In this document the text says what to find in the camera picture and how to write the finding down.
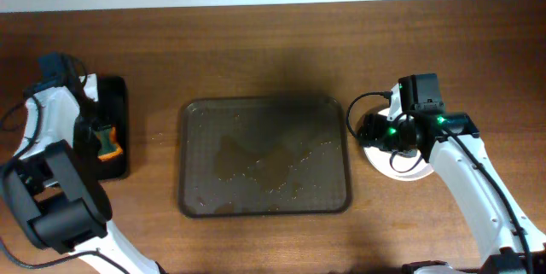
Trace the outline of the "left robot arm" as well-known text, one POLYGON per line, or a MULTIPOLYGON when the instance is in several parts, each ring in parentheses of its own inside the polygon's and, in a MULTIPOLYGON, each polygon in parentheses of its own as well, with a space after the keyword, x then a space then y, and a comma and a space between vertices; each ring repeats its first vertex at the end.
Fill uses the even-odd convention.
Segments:
POLYGON ((81 259, 99 273, 161 273, 113 221, 103 181, 129 173, 129 110, 120 76, 88 73, 61 52, 39 58, 42 78, 23 92, 19 148, 1 166, 1 197, 28 241, 60 256, 13 264, 41 270, 81 259))

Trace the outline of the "green and orange sponge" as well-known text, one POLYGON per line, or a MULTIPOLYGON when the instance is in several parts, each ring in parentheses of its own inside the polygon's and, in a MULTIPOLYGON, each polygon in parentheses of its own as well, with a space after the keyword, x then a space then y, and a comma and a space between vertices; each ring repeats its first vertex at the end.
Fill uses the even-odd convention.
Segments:
POLYGON ((98 150, 97 158, 100 161, 109 161, 120 157, 124 150, 119 144, 116 128, 109 126, 95 132, 101 147, 98 150))

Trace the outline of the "white plate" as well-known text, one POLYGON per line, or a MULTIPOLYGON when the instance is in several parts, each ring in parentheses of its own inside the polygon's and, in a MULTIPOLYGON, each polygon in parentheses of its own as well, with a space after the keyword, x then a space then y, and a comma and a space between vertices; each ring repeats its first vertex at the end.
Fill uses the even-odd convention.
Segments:
POLYGON ((372 167, 384 176, 404 182, 416 181, 432 174, 432 166, 424 161, 418 149, 400 148, 404 146, 400 133, 396 125, 386 124, 386 146, 393 146, 393 150, 384 150, 381 146, 363 146, 363 153, 372 167))

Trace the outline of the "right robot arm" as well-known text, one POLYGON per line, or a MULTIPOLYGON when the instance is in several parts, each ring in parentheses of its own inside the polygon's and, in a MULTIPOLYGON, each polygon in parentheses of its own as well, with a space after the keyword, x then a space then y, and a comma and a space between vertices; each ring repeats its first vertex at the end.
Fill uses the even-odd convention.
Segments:
POLYGON ((400 178, 395 156, 415 157, 440 176, 477 243, 480 273, 543 273, 545 235, 520 208, 486 153, 479 129, 463 112, 448 113, 434 73, 402 77, 380 96, 386 109, 350 129, 372 166, 400 178))

